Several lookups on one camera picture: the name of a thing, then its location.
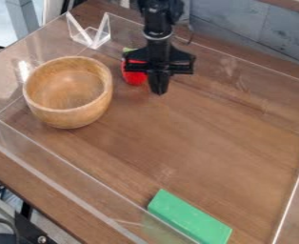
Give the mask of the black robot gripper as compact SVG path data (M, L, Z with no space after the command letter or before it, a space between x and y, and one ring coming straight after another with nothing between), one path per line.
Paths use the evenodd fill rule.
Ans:
M196 56L176 47L150 51L148 47L122 54L122 69L130 72L146 72L150 91L162 95L168 92L170 74L192 74Z

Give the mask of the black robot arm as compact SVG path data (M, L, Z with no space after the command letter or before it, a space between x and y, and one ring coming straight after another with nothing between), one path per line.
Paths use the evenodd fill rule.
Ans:
M142 72L153 93L162 95L174 74L194 72L196 56L173 46L173 25L184 13L182 0L137 0L146 45L122 55L122 70Z

